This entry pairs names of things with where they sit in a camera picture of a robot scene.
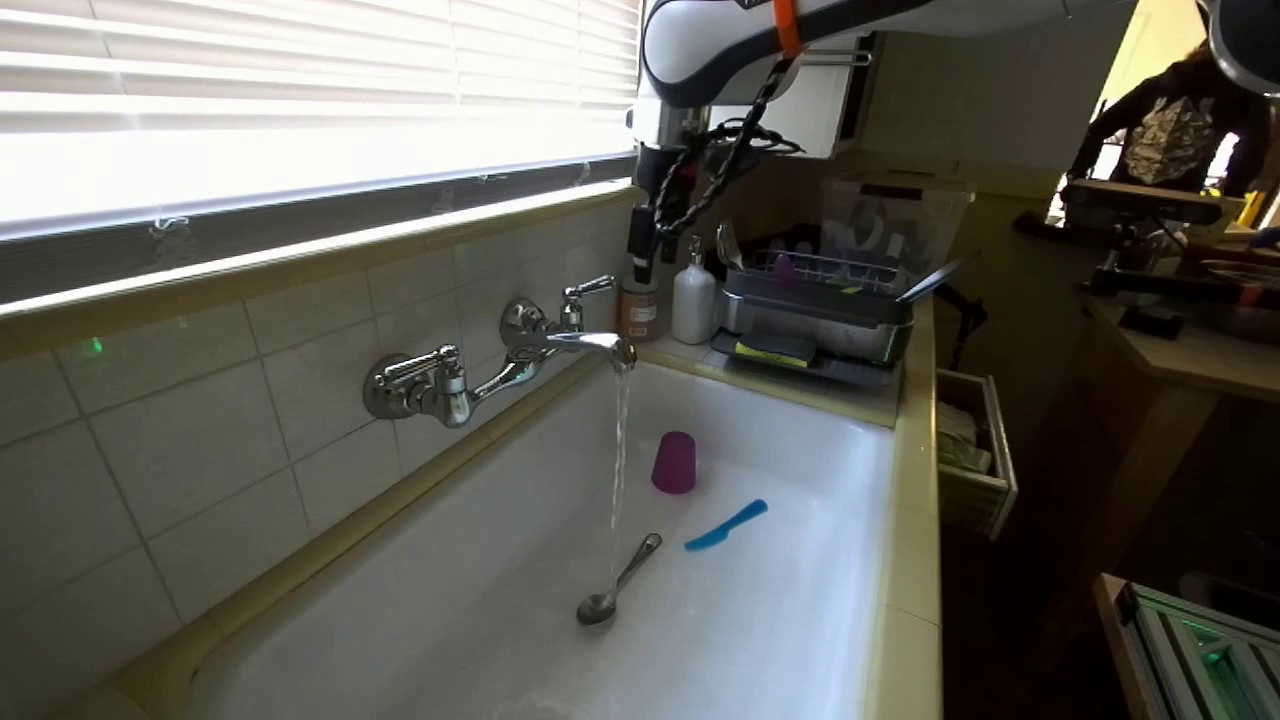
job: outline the pink cup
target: pink cup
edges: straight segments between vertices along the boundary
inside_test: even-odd
[[[652,461],[652,488],[685,496],[698,483],[698,442],[687,431],[666,431]]]

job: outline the white sink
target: white sink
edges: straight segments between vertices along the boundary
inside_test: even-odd
[[[892,431],[652,362],[627,385],[620,490],[620,391],[596,373],[224,645],[189,714],[857,714],[879,652]],[[687,496],[649,483],[672,427],[698,435]],[[685,550],[748,499],[770,510]],[[577,624],[643,530],[666,530],[666,549],[620,614]]]

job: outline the window blinds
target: window blinds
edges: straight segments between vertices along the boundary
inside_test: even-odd
[[[0,225],[627,152],[642,0],[0,0]]]

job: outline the metal spoon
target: metal spoon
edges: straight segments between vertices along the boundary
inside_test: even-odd
[[[627,582],[627,575],[656,550],[666,544],[666,534],[659,530],[649,530],[643,538],[642,538],[642,549],[631,550],[631,561],[627,561],[627,568],[613,581],[613,593],[609,597],[590,597],[590,599],[581,599],[577,604],[577,618],[581,624],[603,624],[603,618],[613,618],[616,614],[616,593]]]

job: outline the white tile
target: white tile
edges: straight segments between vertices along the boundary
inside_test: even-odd
[[[326,333],[367,321],[367,283],[366,271],[334,274],[300,287],[286,287],[261,301],[250,301],[250,321],[261,350],[280,350],[290,344],[317,341]]]
[[[353,427],[371,425],[360,389],[376,357],[371,323],[270,357],[270,379],[294,455],[312,455]]]
[[[92,427],[150,534],[286,467],[261,362],[123,405]]]
[[[581,238],[565,250],[565,274],[570,283],[591,280],[591,274],[613,274],[616,266],[609,264],[609,250],[600,238]]]
[[[631,205],[596,205],[590,216],[603,219],[609,235],[623,235],[631,219]]]
[[[0,614],[15,714],[45,714],[176,632],[176,606],[138,549],[78,582]]]
[[[491,414],[491,406],[479,405],[470,427],[446,427],[438,414],[397,419],[391,427],[397,427],[402,474],[412,474],[418,467],[425,467],[434,455],[441,455],[448,442],[466,440],[490,414]]]
[[[486,362],[486,359],[495,359],[506,357],[506,341],[500,341],[500,314],[510,309],[510,301],[518,301],[518,274],[490,274],[486,283],[470,283],[461,295],[457,295],[457,323],[461,323],[461,348],[466,348],[466,359],[471,369]],[[562,310],[562,295],[534,295],[550,314]]]
[[[425,303],[402,303],[376,314],[376,357],[390,350],[438,350],[441,344],[461,344],[457,301],[434,295]]]
[[[491,235],[452,245],[457,287],[466,290],[478,280],[510,274],[522,254],[522,235],[522,229],[500,229]]]
[[[85,425],[0,450],[0,606],[15,606],[138,544]]]
[[[511,238],[518,238],[522,264],[562,258],[572,245],[572,235],[565,232],[565,219],[525,225]]]
[[[15,693],[9,688],[9,669],[0,663],[0,720],[23,720],[20,713],[15,713]]]
[[[565,258],[540,254],[518,266],[518,290],[534,295],[536,303],[562,303],[565,290]]]
[[[50,350],[5,359],[0,395],[0,442],[78,414],[78,401]]]
[[[452,290],[452,250],[402,254],[367,271],[371,310],[397,310],[406,303],[427,303]]]
[[[581,209],[565,225],[572,225],[577,245],[603,245],[609,235],[609,216],[603,209]]]
[[[60,348],[85,411],[99,411],[254,357],[242,303],[171,314],[121,334],[88,334]]]
[[[261,478],[152,538],[185,618],[234,597],[307,538],[294,470]]]
[[[609,266],[627,264],[627,232],[631,232],[631,209],[603,209],[603,264]]]
[[[367,425],[297,462],[312,528],[343,518],[402,478],[391,425]]]

